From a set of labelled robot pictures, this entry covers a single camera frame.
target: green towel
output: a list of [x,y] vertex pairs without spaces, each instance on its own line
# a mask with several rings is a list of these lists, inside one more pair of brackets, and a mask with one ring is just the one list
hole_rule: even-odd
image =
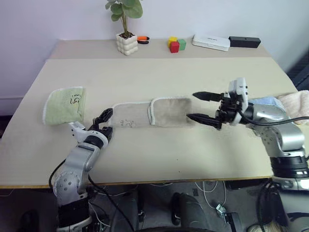
[[84,87],[57,89],[49,95],[46,101],[43,110],[43,123],[45,125],[58,125],[83,121],[84,105]]

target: white wall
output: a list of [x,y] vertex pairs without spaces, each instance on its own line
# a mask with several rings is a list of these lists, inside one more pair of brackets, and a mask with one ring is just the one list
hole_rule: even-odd
[[[0,99],[23,96],[57,39],[111,39],[121,31],[104,0],[2,0]],[[151,38],[195,32],[256,36],[289,70],[309,47],[308,0],[144,0],[129,29]],[[1,113],[12,111],[3,109]]]

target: pink towel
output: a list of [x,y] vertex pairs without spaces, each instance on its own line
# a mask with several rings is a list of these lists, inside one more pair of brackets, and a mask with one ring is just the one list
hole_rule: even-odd
[[[291,93],[285,96],[279,96],[278,99],[283,104],[286,114],[290,118],[309,116],[309,91],[302,90],[297,93]],[[307,124],[309,120],[296,121],[296,124]]]

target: potted plant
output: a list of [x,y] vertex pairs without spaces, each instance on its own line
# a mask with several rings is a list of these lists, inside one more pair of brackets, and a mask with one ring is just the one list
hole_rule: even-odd
[[105,9],[109,8],[112,11],[112,21],[120,19],[124,32],[116,35],[116,42],[118,50],[125,54],[130,55],[138,50],[137,36],[128,31],[127,19],[140,18],[143,14],[143,9],[140,0],[107,0]]

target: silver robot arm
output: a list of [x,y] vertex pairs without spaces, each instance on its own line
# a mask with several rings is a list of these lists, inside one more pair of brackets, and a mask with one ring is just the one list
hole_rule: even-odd
[[293,122],[278,123],[289,118],[276,106],[248,103],[248,87],[244,78],[232,81],[228,92],[198,92],[193,95],[204,101],[221,102],[221,105],[215,118],[188,114],[190,119],[218,130],[223,123],[232,126],[244,124],[261,137],[271,161],[272,181],[278,190],[272,194],[272,200],[277,203],[275,220],[290,232],[309,230],[309,169],[305,137],[299,127]]
[[111,115],[112,109],[105,110],[100,117],[94,119],[89,130],[85,130],[79,122],[69,123],[71,134],[78,144],[67,156],[62,172],[53,186],[58,204],[58,232],[86,232],[92,229],[86,185],[88,173],[112,136],[111,127],[99,129],[98,125],[106,122]]

